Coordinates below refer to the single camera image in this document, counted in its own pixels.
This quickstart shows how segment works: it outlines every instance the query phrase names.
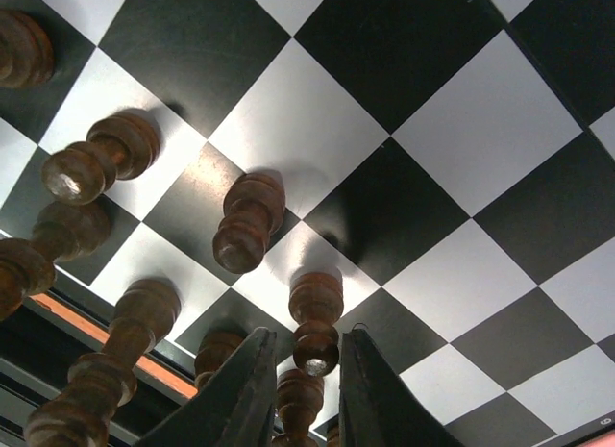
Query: chess pawn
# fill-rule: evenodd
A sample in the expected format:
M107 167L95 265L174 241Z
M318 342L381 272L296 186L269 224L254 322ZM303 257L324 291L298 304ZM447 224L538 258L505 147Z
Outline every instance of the chess pawn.
M89 255L110 232L109 219L98 203L77 208L54 202L38 214L30 240L0 240L0 320L11 315L24 297L53 285L55 261Z
M138 115L118 113L96 122L86 141L74 142L42 166L42 181L56 200L84 205L115 180L140 176L158 157L160 140Z
M109 423L136 392L133 367L170 331L180 313L175 290L160 281L133 283L115 306L100 353L85 354L68 370L68 385L28 418L30 447L107 446Z
M340 445L339 425L335 425L327 432L327 447L339 447Z
M24 14L0 10L0 88L35 87L54 71L49 38Z
M304 274L291 287L288 309L300 324L294 334L295 365L313 377L330 374L339 362L333 324L344 311L341 282L323 272Z
M226 332L213 332L206 335L194 360L194 385L201 390L213 374L239 347L243 338Z
M309 426L323 408L325 382L319 377L310 377L298 368L282 373L278 379L278 416L284 433L278 435L276 447L317 447L308 437Z
M250 173L231 186L224 218L213 238L213 257L227 271L245 274L258 267L269 240L282 226L284 189L275 179Z

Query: wooden chess piece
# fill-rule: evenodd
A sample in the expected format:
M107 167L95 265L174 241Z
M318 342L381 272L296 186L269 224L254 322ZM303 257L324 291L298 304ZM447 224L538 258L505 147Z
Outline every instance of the wooden chess piece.
M269 240L282 226L283 186L262 173L242 176L224 199L224 218L213 238L213 257L227 271L245 274L258 267Z
M339 425L333 426L327 432L327 447L340 447Z
M194 385L201 390L222 364L239 347L243 338L226 332L213 332L206 335L194 360Z
M25 296L53 285L55 261L89 255L110 232L109 219L98 203L77 208L54 202L38 214L30 240L0 240L0 320L11 315Z
M323 272L304 274L291 287L288 309L300 324L294 334L295 365L312 377L330 374L339 362L333 324L344 311L341 282Z
M84 205L115 180L140 176L158 157L160 140L138 115L118 113L96 122L86 141L74 142L42 166L42 181L57 200Z
M85 354L68 371L68 385L28 418L30 447L107 446L109 423L136 392L133 367L170 331L180 313L175 290L156 280L133 283L115 306L100 353Z
M310 377L298 368L282 373L278 379L278 416L284 433L272 445L277 447L317 447L308 437L309 426L323 408L325 382Z
M53 72L54 52L40 26L23 12L0 10L0 87L35 87Z

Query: chessboard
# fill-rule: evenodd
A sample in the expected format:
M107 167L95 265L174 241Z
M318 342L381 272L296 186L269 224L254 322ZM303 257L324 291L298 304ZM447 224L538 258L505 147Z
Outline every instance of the chessboard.
M193 372L208 330L277 332L289 283L343 278L365 328L468 447L562 447L615 419L615 0L0 0L54 48L0 89L0 229L28 237L43 163L126 110L157 161L101 200L111 237L55 289L109 322L163 277L183 309L159 351ZM260 266L214 259L222 203L275 170L283 224ZM338 413L339 367L312 429Z

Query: orange stripe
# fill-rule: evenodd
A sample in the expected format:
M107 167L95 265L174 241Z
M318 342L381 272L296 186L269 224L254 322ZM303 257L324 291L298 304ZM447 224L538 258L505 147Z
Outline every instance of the orange stripe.
M32 299L39 305L54 313L56 316L68 322L73 327L76 327L85 334L88 334L96 341L104 344L107 341L107 338L109 338L109 334L103 329L81 317L81 315L67 308L62 303L54 300L46 293L35 295ZM166 368L146 356L139 359L136 366L145 373L159 380L164 385L167 385L175 392L184 396L186 399L190 399L196 395L197 391L193 385L169 372Z

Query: glossy wood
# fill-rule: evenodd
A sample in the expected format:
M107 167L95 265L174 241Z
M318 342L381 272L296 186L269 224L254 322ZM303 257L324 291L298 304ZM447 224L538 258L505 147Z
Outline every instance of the glossy wood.
M327 447L340 447L339 425L333 426L327 432Z
M115 306L109 339L68 371L68 386L29 417L30 447L104 447L109 422L136 392L133 367L170 331L180 313L175 290L157 280L133 283Z
M0 320L11 315L24 297L53 285L55 261L89 255L110 233L111 223L98 203L71 207L54 202L38 214L30 240L0 240Z
M243 338L226 332L213 332L205 338L194 360L194 385L203 389L213 374L239 347Z
M140 176L156 160L160 139L138 115L118 113L96 122L86 141L74 142L42 166L42 181L57 200L84 205L115 180Z
M278 379L278 416L284 433L273 444L277 447L316 447L315 440L308 437L309 426L323 408L325 382L320 377L310 377L293 368L282 373Z
M262 173L249 173L231 186L224 218L213 237L213 256L227 271L245 274L258 267L271 235L282 226L283 186Z
M323 272L304 274L291 286L288 309L300 324L294 334L295 365L310 376L330 374L339 362L339 335L333 324L344 311L341 282Z
M53 49L40 26L23 12L0 10L0 87L35 87L53 72Z

